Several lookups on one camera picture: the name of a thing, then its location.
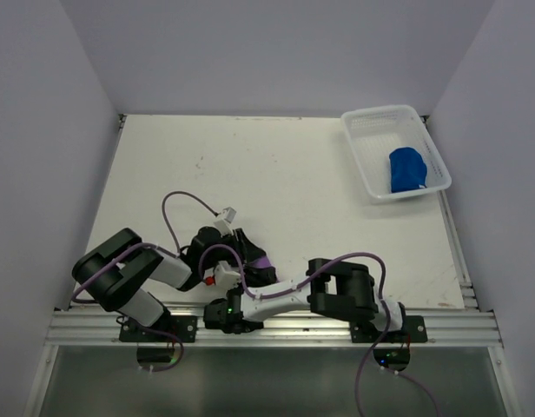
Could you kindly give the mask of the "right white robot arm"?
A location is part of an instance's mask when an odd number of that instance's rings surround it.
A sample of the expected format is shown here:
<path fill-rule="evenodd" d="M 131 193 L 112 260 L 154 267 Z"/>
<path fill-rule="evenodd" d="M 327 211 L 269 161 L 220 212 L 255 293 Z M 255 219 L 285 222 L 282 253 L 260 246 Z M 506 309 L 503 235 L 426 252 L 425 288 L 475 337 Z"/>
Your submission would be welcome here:
<path fill-rule="evenodd" d="M 229 290 L 204 308 L 203 322 L 207 329 L 244 334 L 262 329 L 266 320 L 278 314 L 307 310 L 396 341 L 407 331 L 405 309 L 384 297 L 386 266 L 375 255 L 372 258 L 380 264 L 378 281 L 363 264 L 315 258 L 303 277 Z"/>

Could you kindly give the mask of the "blue towel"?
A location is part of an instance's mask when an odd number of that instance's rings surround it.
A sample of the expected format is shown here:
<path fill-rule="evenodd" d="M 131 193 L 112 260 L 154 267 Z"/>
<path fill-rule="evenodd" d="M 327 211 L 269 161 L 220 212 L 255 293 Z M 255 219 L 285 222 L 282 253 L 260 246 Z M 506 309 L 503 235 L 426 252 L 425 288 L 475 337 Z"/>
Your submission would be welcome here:
<path fill-rule="evenodd" d="M 427 166 L 421 154 L 414 148 L 403 147 L 389 155 L 391 191 L 393 193 L 424 189 Z"/>

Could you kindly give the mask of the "purple and grey towel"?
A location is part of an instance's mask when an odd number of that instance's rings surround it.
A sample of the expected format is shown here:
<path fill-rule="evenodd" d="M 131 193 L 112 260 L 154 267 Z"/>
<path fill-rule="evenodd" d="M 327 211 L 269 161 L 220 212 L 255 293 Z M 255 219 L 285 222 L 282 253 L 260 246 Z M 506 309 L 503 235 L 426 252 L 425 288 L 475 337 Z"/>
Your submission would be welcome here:
<path fill-rule="evenodd" d="M 276 268 L 267 256 L 262 256 L 244 265 L 245 282 L 249 287 L 260 288 L 278 282 Z"/>

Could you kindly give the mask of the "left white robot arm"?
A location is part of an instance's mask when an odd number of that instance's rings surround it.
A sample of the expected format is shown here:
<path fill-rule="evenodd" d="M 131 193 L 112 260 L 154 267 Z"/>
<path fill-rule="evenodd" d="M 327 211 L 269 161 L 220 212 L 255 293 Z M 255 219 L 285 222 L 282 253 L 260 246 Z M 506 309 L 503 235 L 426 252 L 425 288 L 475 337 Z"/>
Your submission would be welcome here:
<path fill-rule="evenodd" d="M 267 253 L 240 228 L 224 235 L 217 228 L 202 227 L 179 255 L 144 243 L 135 231 L 124 228 L 82 257 L 71 276 L 104 310 L 135 319 L 142 334 L 160 341 L 169 333 L 170 320 L 166 308 L 142 290 L 146 280 L 188 292 L 212 270 L 214 287 L 234 288 L 240 281 L 239 264 L 251 288 L 277 282 Z"/>

